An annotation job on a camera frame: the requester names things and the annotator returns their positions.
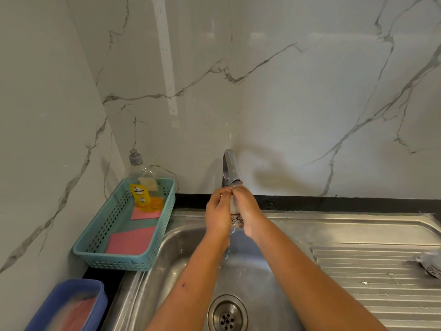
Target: chrome faucet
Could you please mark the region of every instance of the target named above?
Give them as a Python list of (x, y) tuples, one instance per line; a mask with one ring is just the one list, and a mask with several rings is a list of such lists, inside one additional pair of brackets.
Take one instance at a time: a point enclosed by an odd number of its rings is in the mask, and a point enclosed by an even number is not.
[(225, 150), (222, 163), (222, 187), (243, 184), (236, 155), (232, 149)]

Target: bottle cap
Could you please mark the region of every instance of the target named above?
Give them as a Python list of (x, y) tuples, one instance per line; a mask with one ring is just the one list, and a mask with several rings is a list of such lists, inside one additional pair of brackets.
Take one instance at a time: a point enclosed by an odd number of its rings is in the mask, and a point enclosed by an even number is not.
[(142, 163), (142, 157), (138, 150), (130, 150), (129, 161), (131, 165), (139, 165)]

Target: hand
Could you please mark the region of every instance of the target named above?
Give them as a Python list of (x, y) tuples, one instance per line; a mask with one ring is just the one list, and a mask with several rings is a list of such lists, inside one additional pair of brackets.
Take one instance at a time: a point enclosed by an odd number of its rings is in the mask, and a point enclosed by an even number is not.
[(253, 228), (267, 218), (260, 210), (254, 195), (246, 187), (234, 187), (232, 192), (237, 199), (237, 205), (243, 219), (243, 230), (248, 237), (252, 238)]
[(220, 239), (222, 246), (225, 245), (225, 248), (230, 244), (230, 198), (230, 187), (216, 190), (211, 195), (205, 211), (206, 236), (210, 239)]

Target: kitchen sink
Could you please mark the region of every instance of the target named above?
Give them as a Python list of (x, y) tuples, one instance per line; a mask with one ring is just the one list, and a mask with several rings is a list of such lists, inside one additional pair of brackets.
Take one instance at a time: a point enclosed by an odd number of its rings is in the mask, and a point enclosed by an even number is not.
[[(441, 329), (441, 281), (415, 254), (441, 245), (429, 214), (266, 213), (389, 330)], [(205, 233), (204, 213), (175, 211), (157, 260), (127, 272), (104, 330), (144, 331)], [(304, 330), (255, 243), (232, 229), (204, 330)]]

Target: blue container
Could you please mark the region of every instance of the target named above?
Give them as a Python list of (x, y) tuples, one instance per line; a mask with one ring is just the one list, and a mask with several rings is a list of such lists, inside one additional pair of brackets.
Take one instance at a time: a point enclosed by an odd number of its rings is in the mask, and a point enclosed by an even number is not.
[[(78, 238), (73, 247), (74, 253), (82, 256), (93, 268), (149, 271), (156, 260), (175, 204), (174, 180), (156, 179), (156, 181), (158, 192), (149, 192), (149, 194), (164, 199), (164, 208), (159, 219), (130, 220), (135, 203), (129, 185), (139, 183), (139, 180), (124, 179)], [(133, 256), (105, 253), (111, 234), (155, 225), (149, 248), (144, 253)]]
[(57, 285), (46, 301), (32, 318), (25, 331), (43, 331), (57, 312), (75, 295), (91, 293), (96, 301), (87, 318), (82, 331), (96, 331), (107, 307), (107, 296), (104, 293), (104, 284), (98, 280), (71, 279)]

